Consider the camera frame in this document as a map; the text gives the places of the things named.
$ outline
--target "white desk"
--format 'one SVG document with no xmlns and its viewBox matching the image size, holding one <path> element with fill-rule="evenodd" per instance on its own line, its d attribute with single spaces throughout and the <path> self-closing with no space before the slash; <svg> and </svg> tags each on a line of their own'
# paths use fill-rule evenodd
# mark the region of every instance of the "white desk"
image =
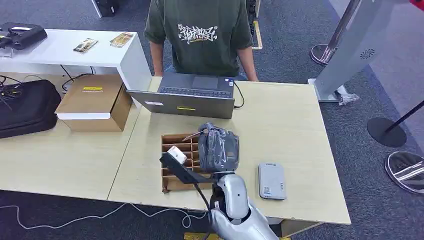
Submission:
<svg viewBox="0 0 424 240">
<path fill-rule="evenodd" d="M 129 90 L 145 91 L 152 79 L 137 32 L 122 48 L 110 46 L 110 40 L 122 32 L 46 29 L 48 37 L 27 49 L 13 52 L 12 58 L 0 57 L 0 72 L 65 75 L 59 65 L 65 65 L 71 75 L 118 72 Z M 73 49 L 86 38 L 98 40 L 88 52 Z"/>
</svg>

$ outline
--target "stanchion post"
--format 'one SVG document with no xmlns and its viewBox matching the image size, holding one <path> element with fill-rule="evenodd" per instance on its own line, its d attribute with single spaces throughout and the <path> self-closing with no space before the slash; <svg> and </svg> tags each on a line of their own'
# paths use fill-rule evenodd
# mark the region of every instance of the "stanchion post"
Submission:
<svg viewBox="0 0 424 240">
<path fill-rule="evenodd" d="M 352 16 L 354 15 L 360 1 L 361 0 L 350 0 L 343 16 L 340 19 L 340 22 L 338 23 L 337 28 L 335 29 L 334 34 L 331 37 L 330 42 L 328 44 L 315 45 L 310 51 L 310 57 L 312 60 L 321 65 L 327 65 L 329 63 L 330 59 L 336 52 L 340 38 L 348 26 L 348 23 L 352 19 Z"/>
</svg>

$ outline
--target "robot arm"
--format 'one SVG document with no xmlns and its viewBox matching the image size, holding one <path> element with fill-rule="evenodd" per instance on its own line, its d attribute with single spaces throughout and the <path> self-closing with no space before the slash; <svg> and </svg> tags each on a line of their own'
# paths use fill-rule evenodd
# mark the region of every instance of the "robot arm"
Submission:
<svg viewBox="0 0 424 240">
<path fill-rule="evenodd" d="M 225 240 L 278 240 L 266 217 L 248 198 L 245 181 L 234 172 L 214 173 L 205 178 L 185 168 L 184 154 L 175 148 L 164 153 L 160 161 L 185 184 L 213 183 L 210 198 L 213 230 Z"/>
<path fill-rule="evenodd" d="M 162 154 L 162 164 L 182 183 L 194 184 L 210 210 L 210 224 L 221 238 L 278 240 L 265 216 L 249 200 L 245 181 L 234 173 L 239 165 L 239 137 L 210 122 L 198 130 L 200 166 L 211 173 L 210 178 L 186 168 L 187 157 L 176 146 Z M 213 183 L 209 203 L 198 187 L 199 183 Z"/>
<path fill-rule="evenodd" d="M 278 240 L 267 218 L 248 198 L 242 177 L 227 174 L 216 185 L 210 202 L 211 208 L 215 206 L 211 224 L 218 236 L 225 240 Z"/>
</svg>

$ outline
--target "plastic bag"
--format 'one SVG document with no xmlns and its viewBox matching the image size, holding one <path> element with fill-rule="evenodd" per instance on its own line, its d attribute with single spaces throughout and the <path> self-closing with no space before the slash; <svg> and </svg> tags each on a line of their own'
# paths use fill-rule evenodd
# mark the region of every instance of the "plastic bag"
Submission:
<svg viewBox="0 0 424 240">
<path fill-rule="evenodd" d="M 337 96 L 338 98 L 338 105 L 339 106 L 343 106 L 346 105 L 350 102 L 359 100 L 360 97 L 358 95 L 356 95 L 355 93 L 353 94 L 349 94 L 349 93 L 340 93 L 338 91 L 335 91 L 334 94 Z"/>
<path fill-rule="evenodd" d="M 209 173 L 234 172 L 239 166 L 239 136 L 210 122 L 198 130 L 200 167 Z"/>
</svg>

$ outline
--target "yellow sticker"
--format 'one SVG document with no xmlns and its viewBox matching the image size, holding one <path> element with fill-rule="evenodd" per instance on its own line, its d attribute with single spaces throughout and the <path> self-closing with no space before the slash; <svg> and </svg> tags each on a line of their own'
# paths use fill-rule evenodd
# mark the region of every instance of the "yellow sticker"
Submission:
<svg viewBox="0 0 424 240">
<path fill-rule="evenodd" d="M 196 111 L 194 108 L 185 107 L 185 106 L 177 106 L 176 109 L 178 110 L 190 110 L 190 111 Z"/>
<path fill-rule="evenodd" d="M 103 87 L 98 87 L 98 86 L 85 86 L 83 88 L 83 90 L 102 90 Z"/>
</svg>

